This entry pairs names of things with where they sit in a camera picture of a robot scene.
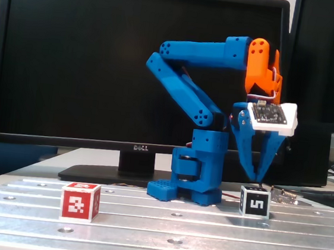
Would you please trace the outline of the blue gripper with motor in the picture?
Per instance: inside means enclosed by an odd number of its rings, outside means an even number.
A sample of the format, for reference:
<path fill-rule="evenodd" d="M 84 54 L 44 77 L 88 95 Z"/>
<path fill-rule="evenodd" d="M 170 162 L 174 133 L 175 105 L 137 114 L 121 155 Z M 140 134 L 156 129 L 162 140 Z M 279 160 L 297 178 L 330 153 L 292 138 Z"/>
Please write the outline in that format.
<path fill-rule="evenodd" d="M 235 128 L 234 136 L 240 164 L 250 181 L 261 183 L 286 136 L 279 135 L 279 133 L 275 131 L 267 131 L 264 133 L 259 166 L 255 173 L 252 157 L 252 139 L 255 130 L 252 128 L 247 104 L 247 102 L 233 104 L 230 124 Z"/>

